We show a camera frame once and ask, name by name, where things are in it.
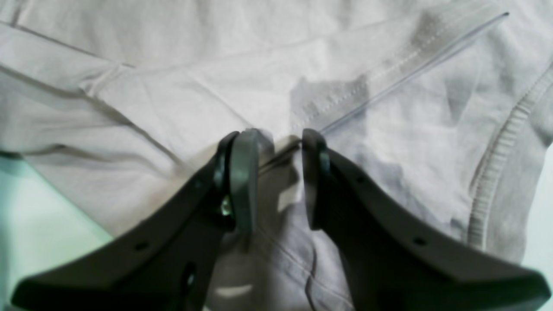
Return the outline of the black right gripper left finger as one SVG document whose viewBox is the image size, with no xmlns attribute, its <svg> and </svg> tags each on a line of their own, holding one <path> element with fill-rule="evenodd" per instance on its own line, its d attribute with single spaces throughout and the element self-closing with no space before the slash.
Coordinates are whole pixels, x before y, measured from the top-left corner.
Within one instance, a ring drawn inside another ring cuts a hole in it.
<svg viewBox="0 0 553 311">
<path fill-rule="evenodd" d="M 12 305 L 27 311 L 200 311 L 225 234 L 255 229 L 259 165 L 273 154 L 273 140 L 261 130 L 231 132 L 152 216 L 86 256 L 24 278 Z"/>
</svg>

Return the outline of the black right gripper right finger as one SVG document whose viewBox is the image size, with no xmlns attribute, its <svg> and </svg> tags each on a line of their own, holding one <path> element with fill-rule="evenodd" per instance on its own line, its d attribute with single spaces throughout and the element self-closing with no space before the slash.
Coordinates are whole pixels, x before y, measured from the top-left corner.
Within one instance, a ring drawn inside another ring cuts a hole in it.
<svg viewBox="0 0 553 311">
<path fill-rule="evenodd" d="M 537 311 L 547 280 L 413 216 L 313 129 L 302 132 L 307 217 L 338 248 L 357 311 Z"/>
</svg>

